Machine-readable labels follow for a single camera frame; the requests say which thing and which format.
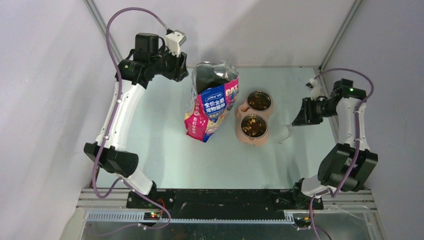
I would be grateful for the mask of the clear plastic scoop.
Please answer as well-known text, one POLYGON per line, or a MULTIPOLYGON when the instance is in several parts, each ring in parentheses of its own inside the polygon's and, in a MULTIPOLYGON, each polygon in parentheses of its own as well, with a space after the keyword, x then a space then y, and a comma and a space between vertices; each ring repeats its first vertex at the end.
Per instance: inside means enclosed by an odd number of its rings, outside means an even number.
POLYGON ((270 130, 269 140, 272 143, 283 144, 293 136, 294 128, 295 127, 291 123, 274 127, 270 130))

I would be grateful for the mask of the pet food bag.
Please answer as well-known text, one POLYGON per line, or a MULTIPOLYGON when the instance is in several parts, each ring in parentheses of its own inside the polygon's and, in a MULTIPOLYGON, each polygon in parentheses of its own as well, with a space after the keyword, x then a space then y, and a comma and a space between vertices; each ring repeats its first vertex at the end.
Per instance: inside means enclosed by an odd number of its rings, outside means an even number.
POLYGON ((204 61, 191 72, 191 92, 184 116, 186 135, 207 142, 234 107, 239 72, 229 60, 204 61))

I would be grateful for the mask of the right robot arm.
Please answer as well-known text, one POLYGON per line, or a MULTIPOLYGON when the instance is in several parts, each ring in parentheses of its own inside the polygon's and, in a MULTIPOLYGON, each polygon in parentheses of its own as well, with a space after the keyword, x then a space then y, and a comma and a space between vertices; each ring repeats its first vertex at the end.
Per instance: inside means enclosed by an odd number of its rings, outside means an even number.
POLYGON ((300 190, 291 194, 291 204, 304 209, 312 197, 359 191, 378 163, 365 136, 366 91, 348 79, 334 83, 329 97, 302 99, 292 127, 319 125, 325 118, 338 118, 337 143, 319 165, 317 175, 299 181, 300 190))

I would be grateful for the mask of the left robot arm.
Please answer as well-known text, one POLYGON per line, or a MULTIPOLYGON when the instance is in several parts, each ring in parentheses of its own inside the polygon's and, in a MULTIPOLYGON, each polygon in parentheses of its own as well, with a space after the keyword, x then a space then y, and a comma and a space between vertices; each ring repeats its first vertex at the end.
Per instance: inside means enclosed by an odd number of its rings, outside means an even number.
POLYGON ((118 176, 139 192, 138 201, 145 208, 158 202, 158 194, 152 191, 156 185, 143 173, 139 156, 127 151, 128 133, 136 107, 155 76, 175 82, 188 76, 187 54, 181 50, 186 39, 179 30, 168 30, 165 37, 152 33, 135 36, 134 48, 117 65, 112 103, 100 134, 83 149, 95 169, 118 176))

